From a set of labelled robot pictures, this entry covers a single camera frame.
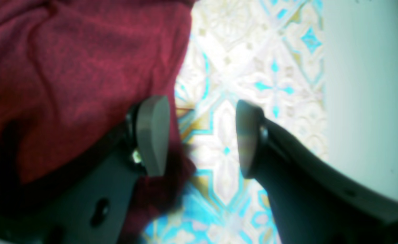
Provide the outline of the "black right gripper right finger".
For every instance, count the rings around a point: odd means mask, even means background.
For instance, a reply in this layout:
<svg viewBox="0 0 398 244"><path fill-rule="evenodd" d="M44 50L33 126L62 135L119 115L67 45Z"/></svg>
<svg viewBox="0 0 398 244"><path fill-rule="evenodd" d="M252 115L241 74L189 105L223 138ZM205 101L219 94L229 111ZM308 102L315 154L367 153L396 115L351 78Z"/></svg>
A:
<svg viewBox="0 0 398 244"><path fill-rule="evenodd" d="M398 202L327 165L246 100L236 104L239 165L266 190L283 244L398 244Z"/></svg>

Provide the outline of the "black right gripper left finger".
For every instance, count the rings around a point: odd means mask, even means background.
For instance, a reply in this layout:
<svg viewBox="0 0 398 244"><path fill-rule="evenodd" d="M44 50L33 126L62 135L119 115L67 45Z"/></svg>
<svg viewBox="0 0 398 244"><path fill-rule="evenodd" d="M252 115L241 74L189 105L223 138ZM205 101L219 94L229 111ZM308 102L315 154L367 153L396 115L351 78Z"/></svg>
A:
<svg viewBox="0 0 398 244"><path fill-rule="evenodd" d="M115 244L136 181L165 173L166 96L133 105L86 152L54 172L0 194L0 244Z"/></svg>

